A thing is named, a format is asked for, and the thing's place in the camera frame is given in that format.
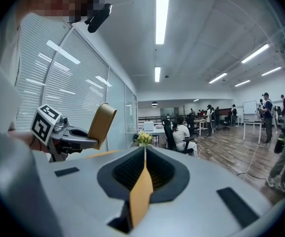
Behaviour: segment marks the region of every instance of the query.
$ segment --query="sneaker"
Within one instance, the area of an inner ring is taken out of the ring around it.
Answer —
[[[268,177],[266,178],[266,182],[267,182],[267,184],[268,184],[271,188],[275,187],[274,178],[268,176]]]
[[[279,183],[279,188],[282,190],[282,192],[285,193],[285,183],[280,182]]]

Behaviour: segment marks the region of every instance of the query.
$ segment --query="whiteboard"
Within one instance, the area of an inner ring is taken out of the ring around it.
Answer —
[[[249,101],[243,103],[244,114],[256,114],[256,101]]]

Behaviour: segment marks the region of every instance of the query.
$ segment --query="black office chair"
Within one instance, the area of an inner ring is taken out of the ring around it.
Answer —
[[[193,152],[192,148],[187,149],[187,147],[188,147],[188,143],[194,140],[194,137],[189,137],[189,138],[184,139],[184,142],[186,142],[186,144],[185,144],[184,151],[181,152],[177,150],[176,142],[174,141],[173,132],[172,132],[171,127],[166,125],[166,126],[163,126],[163,128],[167,136],[167,145],[168,145],[169,150],[176,151],[182,154],[191,154]]]
[[[229,119],[229,117],[225,117],[225,120],[221,120],[220,123],[223,124],[222,129],[224,129],[224,130],[230,130],[230,128],[228,127],[228,126],[230,125],[230,119]]]
[[[186,118],[187,123],[187,129],[190,133],[190,135],[196,135],[198,137],[197,131],[195,131],[195,125],[194,125],[194,116],[190,116],[189,118]]]

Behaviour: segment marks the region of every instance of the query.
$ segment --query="cable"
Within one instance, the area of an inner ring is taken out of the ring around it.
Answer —
[[[200,154],[201,154],[201,151],[203,150],[204,148],[202,148],[201,150],[200,150],[200,152],[198,153],[198,158],[199,159],[202,159],[201,157],[200,157]],[[224,166],[224,167],[226,167],[226,168],[229,168],[231,171],[232,171],[232,173],[234,173],[234,175],[236,175],[236,173],[230,168],[230,167],[227,167],[227,166],[225,166],[225,165],[223,165],[223,164],[221,164],[221,163],[217,163],[218,165],[221,165],[221,166]]]
[[[247,171],[246,171],[245,176],[243,177],[243,180],[244,180],[244,179],[246,178],[246,176],[247,176],[247,173],[248,173],[248,171],[249,171],[249,169],[250,169],[250,167],[251,167],[251,164],[252,164],[252,162],[253,162],[253,159],[254,159],[254,156],[255,156],[255,153],[256,153],[256,150],[257,150],[258,147],[259,147],[259,144],[256,145],[256,149],[255,149],[255,151],[254,151],[252,160],[251,160],[250,165],[249,165],[249,167],[248,167],[248,169],[247,169]]]
[[[33,140],[32,140],[32,142],[30,143],[30,147],[33,145],[33,143],[34,143],[34,141],[35,141],[35,135],[33,135]]]
[[[265,179],[266,179],[266,178],[261,178],[261,177],[253,176],[253,175],[251,175],[250,173],[247,173],[247,172],[240,173],[240,174],[238,174],[237,176],[239,176],[239,175],[241,175],[241,174],[248,174],[248,175],[250,175],[250,176],[252,176],[252,177],[254,177],[254,178],[261,179],[261,180],[265,180]]]

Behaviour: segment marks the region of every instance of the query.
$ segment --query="white ceiling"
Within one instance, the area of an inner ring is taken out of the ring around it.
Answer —
[[[107,0],[112,14],[99,32],[138,89],[195,89],[227,72],[233,87],[278,66],[285,28],[265,0],[170,0],[164,45],[155,45],[155,0]],[[242,64],[263,44],[270,48]],[[160,66],[160,82],[154,67]]]

